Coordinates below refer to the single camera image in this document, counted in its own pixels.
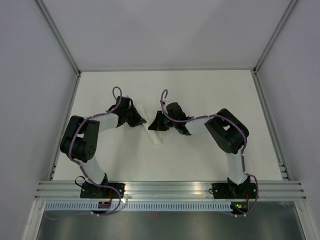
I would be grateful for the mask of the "white cloth napkin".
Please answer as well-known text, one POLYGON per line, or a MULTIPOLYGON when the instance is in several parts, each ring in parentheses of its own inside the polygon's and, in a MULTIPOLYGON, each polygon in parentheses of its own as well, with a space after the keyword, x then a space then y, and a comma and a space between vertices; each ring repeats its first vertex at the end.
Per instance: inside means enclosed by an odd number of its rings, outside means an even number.
POLYGON ((161 138, 159 137, 159 135, 154 130, 148 129, 151 123, 150 123, 150 120, 148 118, 148 115, 147 115, 144 107, 139 104, 136 107, 136 109, 137 109, 138 113, 141 115, 141 117, 146 120, 146 123, 143 123, 142 125, 143 125, 143 127, 147 133, 147 136, 148 136, 149 140, 151 141, 152 145, 154 147, 161 145, 163 142, 162 142, 161 138))

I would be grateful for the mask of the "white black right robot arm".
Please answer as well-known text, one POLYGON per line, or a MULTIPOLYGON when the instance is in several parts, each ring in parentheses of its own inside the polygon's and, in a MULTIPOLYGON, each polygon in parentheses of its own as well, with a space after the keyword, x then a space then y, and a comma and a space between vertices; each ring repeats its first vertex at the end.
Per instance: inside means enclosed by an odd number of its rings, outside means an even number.
POLYGON ((175 128, 181 135, 209 133, 218 147, 226 153, 228 177, 226 183, 213 183, 208 190, 216 199, 250 199, 257 196, 257 187, 251 182, 244 165, 244 149, 248 129, 226 108, 211 116, 187 116, 176 102, 162 107, 149 125, 150 131, 175 128))

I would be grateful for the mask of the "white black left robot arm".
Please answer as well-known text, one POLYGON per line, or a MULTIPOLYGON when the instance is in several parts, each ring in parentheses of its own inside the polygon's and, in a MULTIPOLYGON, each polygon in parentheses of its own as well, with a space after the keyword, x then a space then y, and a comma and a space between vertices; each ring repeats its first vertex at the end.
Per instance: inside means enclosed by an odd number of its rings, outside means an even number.
POLYGON ((99 133, 127 123, 131 128, 147 123, 129 97, 118 97, 108 110, 89 117, 73 115, 60 142, 60 151, 81 170, 82 199, 122 199, 123 183, 109 183, 96 158, 99 133))

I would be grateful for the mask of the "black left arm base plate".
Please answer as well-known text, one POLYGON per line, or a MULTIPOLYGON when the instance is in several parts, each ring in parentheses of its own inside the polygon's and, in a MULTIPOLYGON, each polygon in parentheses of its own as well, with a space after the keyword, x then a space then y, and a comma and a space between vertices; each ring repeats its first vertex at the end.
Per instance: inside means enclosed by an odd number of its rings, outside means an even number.
MULTIPOLYGON (((112 187, 118 190, 120 198, 122 199, 125 193, 125 184, 120 182, 111 182, 108 184, 109 187, 112 187)), ((97 187, 91 183, 84 182, 81 186, 80 192, 81 199, 119 199, 119 195, 115 190, 105 187, 97 187)))

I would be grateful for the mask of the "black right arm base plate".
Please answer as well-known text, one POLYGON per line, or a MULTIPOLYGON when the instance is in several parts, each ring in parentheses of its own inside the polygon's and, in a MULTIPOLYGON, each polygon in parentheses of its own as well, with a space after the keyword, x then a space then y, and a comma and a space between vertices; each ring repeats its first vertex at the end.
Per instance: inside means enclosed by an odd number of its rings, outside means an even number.
POLYGON ((240 185, 229 183, 213 183, 208 190, 214 199, 255 199, 257 187, 255 183, 240 185))

